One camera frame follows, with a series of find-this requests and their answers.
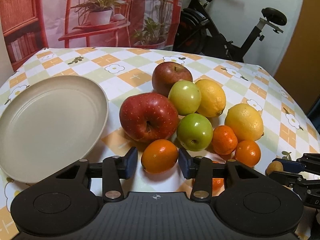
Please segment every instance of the exercise bike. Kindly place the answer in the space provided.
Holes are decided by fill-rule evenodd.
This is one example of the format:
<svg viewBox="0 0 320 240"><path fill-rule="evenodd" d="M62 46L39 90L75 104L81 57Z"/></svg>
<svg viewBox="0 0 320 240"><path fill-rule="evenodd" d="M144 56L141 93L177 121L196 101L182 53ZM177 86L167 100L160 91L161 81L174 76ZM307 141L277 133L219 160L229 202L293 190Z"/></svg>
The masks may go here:
<svg viewBox="0 0 320 240"><path fill-rule="evenodd" d="M180 23L174 40L173 50L200 54L201 52L210 57L217 57L226 60L244 62L243 57L252 46L254 41L259 38L265 25L273 28L275 33L283 33L278 26L284 26L287 23L286 16L274 9L262 9L262 15L266 18L260 18L259 23L253 28L248 38L241 47L233 45L233 41L227 41L218 31L210 15L206 11L206 6L212 0L206 0L202 4L200 0L191 0L188 8L183 9L180 15Z"/></svg>

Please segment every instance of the green apple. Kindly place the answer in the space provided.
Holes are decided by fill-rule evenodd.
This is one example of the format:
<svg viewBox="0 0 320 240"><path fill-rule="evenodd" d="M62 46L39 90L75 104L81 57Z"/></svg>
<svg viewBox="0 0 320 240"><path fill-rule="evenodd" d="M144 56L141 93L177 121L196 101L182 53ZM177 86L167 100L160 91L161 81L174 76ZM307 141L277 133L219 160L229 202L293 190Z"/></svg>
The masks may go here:
<svg viewBox="0 0 320 240"><path fill-rule="evenodd" d="M189 151L202 151L212 140L212 125L201 114L188 114L180 121L177 138L181 145Z"/></svg>
<svg viewBox="0 0 320 240"><path fill-rule="evenodd" d="M179 115L192 114L198 110L201 103L199 88L188 80L176 82L168 95Z"/></svg>

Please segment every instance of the apple stem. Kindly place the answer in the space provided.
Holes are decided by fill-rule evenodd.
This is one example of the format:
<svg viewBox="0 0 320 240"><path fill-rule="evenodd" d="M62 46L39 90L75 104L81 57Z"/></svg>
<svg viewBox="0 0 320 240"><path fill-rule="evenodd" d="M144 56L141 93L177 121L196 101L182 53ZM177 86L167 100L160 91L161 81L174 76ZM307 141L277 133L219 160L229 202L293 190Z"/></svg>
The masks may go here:
<svg viewBox="0 0 320 240"><path fill-rule="evenodd" d="M151 123L147 121L147 127L146 127L146 132L150 133L151 132Z"/></svg>

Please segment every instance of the lemon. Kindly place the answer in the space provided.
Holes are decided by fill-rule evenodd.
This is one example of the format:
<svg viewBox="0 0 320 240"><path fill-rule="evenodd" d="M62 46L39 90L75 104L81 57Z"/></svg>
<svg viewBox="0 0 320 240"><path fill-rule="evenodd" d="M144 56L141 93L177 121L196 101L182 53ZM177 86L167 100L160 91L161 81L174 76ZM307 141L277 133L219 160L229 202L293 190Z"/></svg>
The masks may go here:
<svg viewBox="0 0 320 240"><path fill-rule="evenodd" d="M263 135L263 122L260 114L248 104L237 104L231 107L224 120L235 133L239 142L256 141Z"/></svg>
<svg viewBox="0 0 320 240"><path fill-rule="evenodd" d="M196 86L201 92L201 103L197 112L205 117L221 115L226 107L226 94L218 83L201 79L196 82Z"/></svg>

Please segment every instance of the beige plate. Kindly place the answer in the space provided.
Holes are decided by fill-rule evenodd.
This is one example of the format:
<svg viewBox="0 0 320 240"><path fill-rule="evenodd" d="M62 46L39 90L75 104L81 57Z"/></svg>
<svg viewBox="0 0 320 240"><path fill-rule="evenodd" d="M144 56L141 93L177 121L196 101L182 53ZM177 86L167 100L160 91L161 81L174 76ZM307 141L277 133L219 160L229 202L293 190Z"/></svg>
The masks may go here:
<svg viewBox="0 0 320 240"><path fill-rule="evenodd" d="M85 157L99 140L108 99L81 76L58 76L19 94L0 118L0 167L12 179L36 183Z"/></svg>

